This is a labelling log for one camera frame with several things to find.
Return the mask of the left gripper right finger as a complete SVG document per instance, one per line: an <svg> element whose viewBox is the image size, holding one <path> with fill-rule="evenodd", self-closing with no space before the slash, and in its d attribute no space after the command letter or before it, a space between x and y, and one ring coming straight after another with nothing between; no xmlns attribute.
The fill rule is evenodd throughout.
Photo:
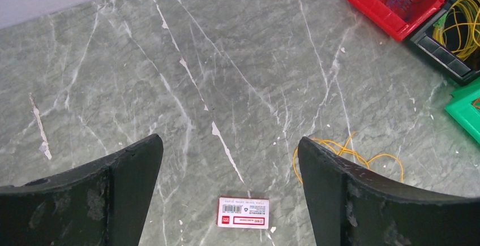
<svg viewBox="0 0 480 246"><path fill-rule="evenodd" d="M317 245L478 245L479 199L381 176L303 137L298 145Z"/></svg>

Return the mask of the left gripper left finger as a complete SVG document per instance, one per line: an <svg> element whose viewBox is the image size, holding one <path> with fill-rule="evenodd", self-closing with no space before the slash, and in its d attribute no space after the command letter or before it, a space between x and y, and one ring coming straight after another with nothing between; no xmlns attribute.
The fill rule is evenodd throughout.
<svg viewBox="0 0 480 246"><path fill-rule="evenodd" d="M152 134L59 174L1 187L1 244L138 245L163 151Z"/></svg>

